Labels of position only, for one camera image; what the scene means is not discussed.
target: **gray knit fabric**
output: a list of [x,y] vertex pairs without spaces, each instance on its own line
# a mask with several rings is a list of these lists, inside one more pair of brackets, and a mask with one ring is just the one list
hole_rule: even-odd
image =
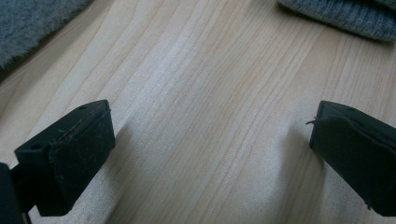
[[396,10],[396,0],[375,0],[377,3]]
[[396,13],[362,0],[278,0],[313,19],[381,41],[396,40]]

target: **wooden table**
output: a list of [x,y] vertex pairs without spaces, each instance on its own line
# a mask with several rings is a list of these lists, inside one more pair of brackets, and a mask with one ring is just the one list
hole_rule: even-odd
[[395,223],[309,148],[320,100],[396,126],[396,50],[275,0],[95,0],[0,84],[1,161],[107,99],[117,146],[34,223]]

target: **gray cloth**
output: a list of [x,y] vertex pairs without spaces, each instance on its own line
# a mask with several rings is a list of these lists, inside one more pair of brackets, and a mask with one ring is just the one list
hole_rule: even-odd
[[89,0],[0,0],[0,67],[60,29]]
[[357,35],[387,42],[396,40],[396,12],[375,2],[363,0],[278,0],[278,2],[310,18]]
[[375,0],[377,3],[396,10],[396,0]]

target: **light wood surface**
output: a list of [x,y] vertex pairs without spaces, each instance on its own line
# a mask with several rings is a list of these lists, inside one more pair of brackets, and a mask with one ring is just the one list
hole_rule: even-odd
[[0,84],[0,157],[107,99],[116,148],[67,216],[34,223],[396,223],[305,125],[329,100],[396,126],[395,87],[392,44],[275,0],[95,0]]

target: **black plastic part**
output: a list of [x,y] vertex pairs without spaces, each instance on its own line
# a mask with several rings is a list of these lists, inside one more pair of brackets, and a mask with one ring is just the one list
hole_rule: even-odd
[[384,217],[396,216],[396,130],[347,105],[322,101],[310,147]]
[[8,166],[0,162],[0,223],[23,224]]
[[108,101],[76,108],[15,150],[12,170],[22,212],[63,216],[115,146]]

